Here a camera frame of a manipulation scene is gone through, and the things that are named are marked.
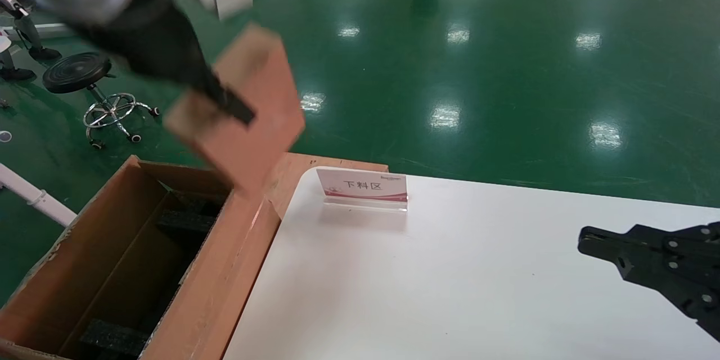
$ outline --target sign holder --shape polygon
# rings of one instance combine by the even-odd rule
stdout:
[[[403,174],[317,168],[326,204],[407,211],[407,178]]]

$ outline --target stool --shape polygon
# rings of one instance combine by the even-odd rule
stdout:
[[[158,108],[137,101],[130,93],[116,93],[107,97],[101,93],[95,82],[105,77],[115,78],[109,73],[112,67],[113,64],[105,55],[85,52],[62,58],[49,67],[43,75],[43,85],[51,93],[66,94],[84,88],[97,100],[97,103],[92,104],[83,116],[83,124],[87,127],[85,136],[95,149],[102,149],[105,144],[93,139],[93,129],[115,125],[129,141],[137,143],[142,137],[129,133],[120,122],[136,107],[146,109],[151,116],[160,115]]]

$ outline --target chrome stool base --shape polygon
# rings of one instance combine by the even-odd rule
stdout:
[[[92,131],[111,125],[115,125],[123,132],[129,142],[137,143],[142,140],[140,135],[129,133],[123,124],[120,123],[123,119],[127,118],[136,107],[146,109],[153,117],[160,115],[160,109],[137,101],[130,93],[116,93],[106,97],[95,84],[89,85],[87,90],[90,91],[90,94],[97,100],[97,103],[93,103],[92,106],[85,111],[85,115],[83,116],[85,136],[87,136],[90,145],[95,149],[102,149],[105,147],[105,144],[93,138]]]

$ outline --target robotic arm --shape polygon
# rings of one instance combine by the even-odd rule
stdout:
[[[663,294],[720,342],[720,222],[674,232],[637,224],[625,234],[584,227],[578,250]]]
[[[97,47],[126,59],[133,72],[200,91],[245,124],[254,112],[223,88],[187,16],[172,0],[38,0]]]

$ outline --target cardboard piece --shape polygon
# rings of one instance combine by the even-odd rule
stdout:
[[[255,119],[246,126],[190,90],[165,114],[164,125],[214,165],[236,192],[261,194],[273,167],[304,129],[285,48],[278,35],[249,24],[214,70]]]
[[[219,360],[280,219],[262,194],[232,193],[214,171],[134,156],[0,311],[0,357],[76,360],[87,350],[78,339],[91,319],[138,327],[181,258],[155,222],[185,196],[227,201],[141,359]]]

